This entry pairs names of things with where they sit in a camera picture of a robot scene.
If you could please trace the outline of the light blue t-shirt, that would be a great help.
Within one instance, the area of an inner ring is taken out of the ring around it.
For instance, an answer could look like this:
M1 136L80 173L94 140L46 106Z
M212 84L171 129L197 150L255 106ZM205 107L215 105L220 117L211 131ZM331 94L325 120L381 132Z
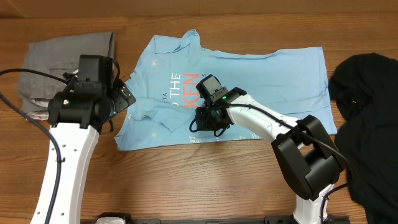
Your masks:
M156 35L126 86L136 102L115 137L121 151L257 139L246 128L218 124L228 117L225 110L200 116L244 94L283 115L312 115L328 134L336 133L321 47L241 55L203 48L195 30L181 38Z

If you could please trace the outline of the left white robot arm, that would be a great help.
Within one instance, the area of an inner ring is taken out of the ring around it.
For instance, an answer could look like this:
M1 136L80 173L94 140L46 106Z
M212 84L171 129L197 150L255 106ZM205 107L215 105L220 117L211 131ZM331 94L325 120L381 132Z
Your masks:
M49 101L49 155L32 223L80 223L86 176L104 124L135 103L111 57L81 55Z

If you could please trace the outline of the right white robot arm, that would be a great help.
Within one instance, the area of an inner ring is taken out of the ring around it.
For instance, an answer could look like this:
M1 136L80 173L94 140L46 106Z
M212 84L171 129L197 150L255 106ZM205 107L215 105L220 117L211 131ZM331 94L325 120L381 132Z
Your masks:
M282 175L296 194L296 203L293 214L268 216L265 223L350 222L347 216L326 211L330 195L343 188L335 184L348 160L316 117L298 119L280 114L238 87L228 90L213 75L201 80L196 88L204 105L195 110L191 126L219 137L237 125L270 142Z

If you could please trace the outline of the folded grey trousers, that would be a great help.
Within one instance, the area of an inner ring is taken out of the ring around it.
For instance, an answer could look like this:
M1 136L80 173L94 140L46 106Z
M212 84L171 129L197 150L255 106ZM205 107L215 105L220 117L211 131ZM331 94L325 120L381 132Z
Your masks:
M24 59L25 69L63 78L64 73L78 70L80 55L114 56L114 33L98 32L70 35L29 44ZM36 120L48 119L49 100L65 85L34 73L21 72L17 91L22 98L22 111Z

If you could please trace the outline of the black garment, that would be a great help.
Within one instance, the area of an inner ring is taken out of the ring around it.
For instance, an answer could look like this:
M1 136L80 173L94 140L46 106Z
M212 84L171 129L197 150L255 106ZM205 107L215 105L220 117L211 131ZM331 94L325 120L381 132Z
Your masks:
M354 55L337 66L328 89L346 121L335 144L350 161L351 199L368 223L397 223L397 60Z

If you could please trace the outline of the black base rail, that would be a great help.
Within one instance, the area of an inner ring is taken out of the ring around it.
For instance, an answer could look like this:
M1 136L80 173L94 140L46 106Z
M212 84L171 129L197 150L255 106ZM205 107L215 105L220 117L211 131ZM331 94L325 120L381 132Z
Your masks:
M210 220L133 220L133 224L288 224L296 223L293 215L271 216L260 219L210 219Z

